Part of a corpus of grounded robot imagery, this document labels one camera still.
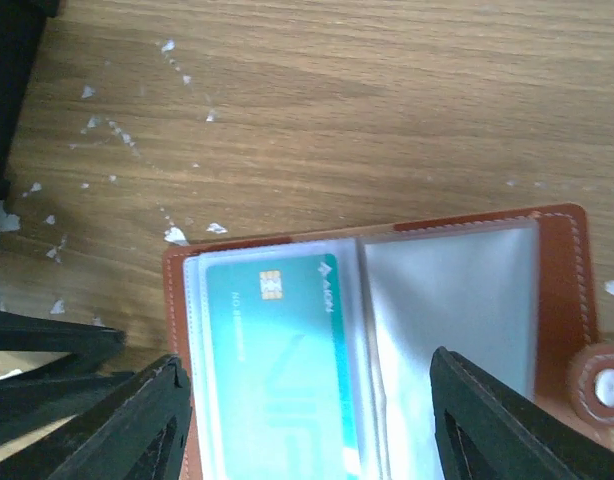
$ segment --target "wooden table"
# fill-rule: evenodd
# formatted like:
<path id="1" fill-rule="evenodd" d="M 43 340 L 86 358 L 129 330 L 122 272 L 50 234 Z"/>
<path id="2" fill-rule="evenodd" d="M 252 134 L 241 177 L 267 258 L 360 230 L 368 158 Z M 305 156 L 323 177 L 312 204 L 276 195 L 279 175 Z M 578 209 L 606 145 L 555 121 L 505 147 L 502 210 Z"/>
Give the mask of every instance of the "wooden table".
<path id="1" fill-rule="evenodd" d="M 213 222 L 578 202 L 614 337 L 614 0 L 69 0 L 10 167 L 0 300 L 125 330 L 114 368 L 167 349 L 165 231 L 215 238 Z M 0 374 L 19 366 L 0 355 Z"/>

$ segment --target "brown leather wallet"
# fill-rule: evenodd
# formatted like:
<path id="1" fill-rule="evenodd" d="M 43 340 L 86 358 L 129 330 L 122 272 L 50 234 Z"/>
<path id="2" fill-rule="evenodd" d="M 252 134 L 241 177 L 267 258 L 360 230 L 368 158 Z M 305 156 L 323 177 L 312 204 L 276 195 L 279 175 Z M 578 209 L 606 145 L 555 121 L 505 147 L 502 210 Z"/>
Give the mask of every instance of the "brown leather wallet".
<path id="1" fill-rule="evenodd" d="M 183 262 L 205 252 L 281 245 L 310 240 L 359 237 L 389 232 L 437 230 L 523 218 L 538 223 L 540 280 L 535 401 L 545 411 L 596 442 L 608 446 L 610 422 L 591 422 L 572 409 L 570 363 L 598 342 L 592 265 L 584 210 L 573 204 L 525 208 L 361 228 L 229 239 L 169 249 L 163 257 L 165 301 L 171 349 L 191 372 Z M 181 478 L 202 478 L 195 418 L 192 418 Z"/>

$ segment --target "wallet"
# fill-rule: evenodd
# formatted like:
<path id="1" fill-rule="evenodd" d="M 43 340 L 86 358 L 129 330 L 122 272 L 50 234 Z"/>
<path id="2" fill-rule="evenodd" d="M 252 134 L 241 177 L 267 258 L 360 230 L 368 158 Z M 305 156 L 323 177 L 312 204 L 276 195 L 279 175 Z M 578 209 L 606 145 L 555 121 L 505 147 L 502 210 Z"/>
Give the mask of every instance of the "wallet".
<path id="1" fill-rule="evenodd" d="M 442 478 L 439 346 L 609 446 L 577 205 L 204 242 L 163 273 L 193 390 L 185 480 Z"/>

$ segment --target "teal card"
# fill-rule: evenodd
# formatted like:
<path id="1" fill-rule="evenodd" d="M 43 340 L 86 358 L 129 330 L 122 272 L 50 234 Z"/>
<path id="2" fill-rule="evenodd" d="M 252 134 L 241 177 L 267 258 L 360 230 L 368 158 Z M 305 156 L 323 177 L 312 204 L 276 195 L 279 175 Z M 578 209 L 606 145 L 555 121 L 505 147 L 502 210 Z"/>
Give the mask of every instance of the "teal card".
<path id="1" fill-rule="evenodd" d="M 213 265 L 205 285 L 225 478 L 359 478 L 336 257 Z"/>

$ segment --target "card logo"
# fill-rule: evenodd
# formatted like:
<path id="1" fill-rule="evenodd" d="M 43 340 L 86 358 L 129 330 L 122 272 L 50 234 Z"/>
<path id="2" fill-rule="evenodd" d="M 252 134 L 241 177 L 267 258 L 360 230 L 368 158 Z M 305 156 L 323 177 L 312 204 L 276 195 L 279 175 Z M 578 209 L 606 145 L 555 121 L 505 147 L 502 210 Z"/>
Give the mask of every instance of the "card logo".
<path id="1" fill-rule="evenodd" d="M 283 298 L 283 282 L 280 270 L 260 272 L 260 295 L 263 300 L 280 300 Z"/>
<path id="2" fill-rule="evenodd" d="M 318 271 L 323 277 L 323 298 L 325 301 L 325 311 L 327 313 L 334 313 L 334 296 L 331 293 L 331 283 L 327 280 L 327 275 L 331 272 L 332 268 L 325 262 L 320 262 Z"/>

